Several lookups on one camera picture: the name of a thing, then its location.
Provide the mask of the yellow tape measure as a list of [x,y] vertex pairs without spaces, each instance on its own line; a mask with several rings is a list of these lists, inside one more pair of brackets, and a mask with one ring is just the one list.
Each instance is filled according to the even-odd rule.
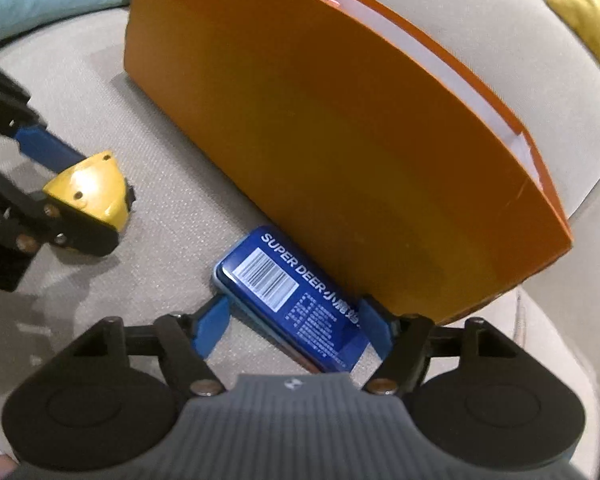
[[128,224],[135,192],[114,153],[103,151],[64,170],[43,186],[61,203],[107,223],[119,233]]

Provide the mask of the blue tin box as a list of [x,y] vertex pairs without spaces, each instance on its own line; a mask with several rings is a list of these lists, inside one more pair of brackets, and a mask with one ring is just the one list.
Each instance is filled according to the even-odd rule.
[[368,338],[358,311],[274,226],[259,226],[214,267],[214,284],[279,348],[310,370],[349,373]]

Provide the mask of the orange cardboard box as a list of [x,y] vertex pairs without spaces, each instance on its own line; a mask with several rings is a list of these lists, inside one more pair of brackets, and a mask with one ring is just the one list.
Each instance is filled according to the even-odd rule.
[[351,298],[460,318],[569,252],[532,136],[390,0],[132,0],[132,81]]

